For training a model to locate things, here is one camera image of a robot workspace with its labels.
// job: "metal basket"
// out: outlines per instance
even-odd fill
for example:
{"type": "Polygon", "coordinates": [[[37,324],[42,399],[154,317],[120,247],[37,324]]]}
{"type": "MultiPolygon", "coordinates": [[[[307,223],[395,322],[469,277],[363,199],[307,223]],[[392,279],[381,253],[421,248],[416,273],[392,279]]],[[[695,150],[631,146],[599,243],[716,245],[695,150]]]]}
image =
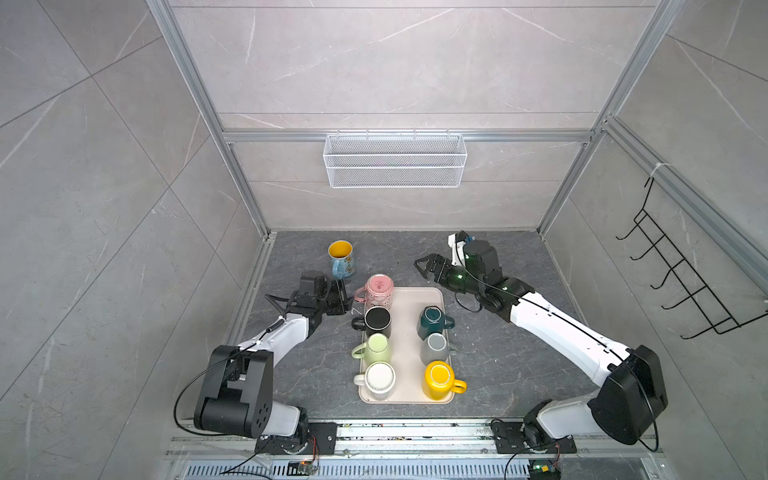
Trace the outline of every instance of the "metal basket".
{"type": "Polygon", "coordinates": [[[323,159],[333,188],[458,187],[467,149],[460,134],[332,134],[323,159]]]}

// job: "upright mug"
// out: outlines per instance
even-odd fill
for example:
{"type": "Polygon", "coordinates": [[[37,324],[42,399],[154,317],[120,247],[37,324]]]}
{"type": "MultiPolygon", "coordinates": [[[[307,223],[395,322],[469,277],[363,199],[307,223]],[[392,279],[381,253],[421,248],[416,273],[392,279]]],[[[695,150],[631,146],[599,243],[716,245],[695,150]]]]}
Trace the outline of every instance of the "upright mug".
{"type": "Polygon", "coordinates": [[[444,329],[452,329],[456,322],[450,316],[445,315],[437,306],[428,306],[422,311],[416,330],[419,338],[424,340],[432,333],[442,333],[444,329]]]}
{"type": "Polygon", "coordinates": [[[419,358],[424,365],[429,365],[435,360],[444,362],[448,359],[448,340],[442,333],[430,333],[422,343],[422,349],[419,352],[419,358]]]}
{"type": "Polygon", "coordinates": [[[365,373],[355,375],[353,383],[365,386],[377,400],[386,399],[395,387],[395,369],[387,362],[372,363],[365,373]]]}
{"type": "Polygon", "coordinates": [[[364,359],[366,365],[372,365],[376,362],[388,362],[392,359],[389,339],[381,333],[374,333],[368,337],[367,342],[360,343],[352,350],[352,358],[364,359]]]}
{"type": "Polygon", "coordinates": [[[346,240],[337,240],[328,247],[328,254],[333,259],[333,278],[342,279],[355,273],[355,257],[352,256],[352,244],[346,240]]]}
{"type": "Polygon", "coordinates": [[[352,320],[352,328],[365,332],[368,337],[374,333],[381,333],[389,338],[392,333],[392,317],[389,310],[383,306],[374,306],[366,312],[366,317],[361,316],[352,320]]]}
{"type": "Polygon", "coordinates": [[[387,275],[377,273],[371,276],[365,285],[355,292],[355,301],[365,303],[366,310],[372,306],[383,306],[388,309],[392,305],[392,292],[395,282],[387,275]]]}
{"type": "Polygon", "coordinates": [[[432,400],[442,400],[449,392],[464,393],[467,383],[457,380],[453,369],[445,362],[432,362],[427,365],[422,380],[424,393],[432,400]]]}

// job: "gray mug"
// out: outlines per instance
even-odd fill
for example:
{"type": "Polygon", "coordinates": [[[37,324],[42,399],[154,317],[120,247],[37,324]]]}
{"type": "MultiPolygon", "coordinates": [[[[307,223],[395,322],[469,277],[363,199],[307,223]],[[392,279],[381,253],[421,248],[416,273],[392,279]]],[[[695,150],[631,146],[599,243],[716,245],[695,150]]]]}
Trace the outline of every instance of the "gray mug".
{"type": "Polygon", "coordinates": [[[445,339],[442,333],[432,333],[422,342],[419,358],[422,359],[424,365],[429,365],[435,360],[446,361],[448,354],[448,340],[445,339]]]}

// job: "green mug handle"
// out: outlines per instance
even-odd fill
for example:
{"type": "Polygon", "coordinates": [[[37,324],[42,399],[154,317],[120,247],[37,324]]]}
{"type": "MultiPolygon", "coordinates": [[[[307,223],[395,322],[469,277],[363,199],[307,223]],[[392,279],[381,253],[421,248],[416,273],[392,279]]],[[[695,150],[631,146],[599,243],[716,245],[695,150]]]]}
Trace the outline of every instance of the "green mug handle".
{"type": "Polygon", "coordinates": [[[361,359],[365,351],[366,351],[366,344],[360,343],[358,346],[352,349],[352,358],[361,359]]]}

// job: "robotic arm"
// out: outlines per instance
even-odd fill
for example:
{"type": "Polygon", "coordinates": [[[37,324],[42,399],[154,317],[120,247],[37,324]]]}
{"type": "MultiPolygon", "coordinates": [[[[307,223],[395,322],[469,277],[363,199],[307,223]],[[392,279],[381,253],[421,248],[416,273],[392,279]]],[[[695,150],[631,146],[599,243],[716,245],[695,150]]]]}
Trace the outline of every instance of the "robotic arm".
{"type": "Polygon", "coordinates": [[[544,340],[600,387],[585,396],[535,406],[524,420],[529,445],[566,435],[606,433],[633,445],[667,407],[658,356],[589,329],[549,303],[533,287],[506,277],[494,247],[466,232],[449,237],[452,261],[431,253],[414,262],[424,278],[457,293],[474,294],[482,308],[544,340]]]}
{"type": "Polygon", "coordinates": [[[350,305],[341,280],[321,272],[301,276],[290,298],[267,296],[280,311],[277,321],[236,346],[221,345],[211,354],[194,413],[197,429],[258,438],[275,435],[289,453],[306,445],[309,420],[304,408],[272,400],[273,367],[315,333],[323,315],[343,315],[350,305]],[[282,309],[276,302],[286,302],[282,309]]]}

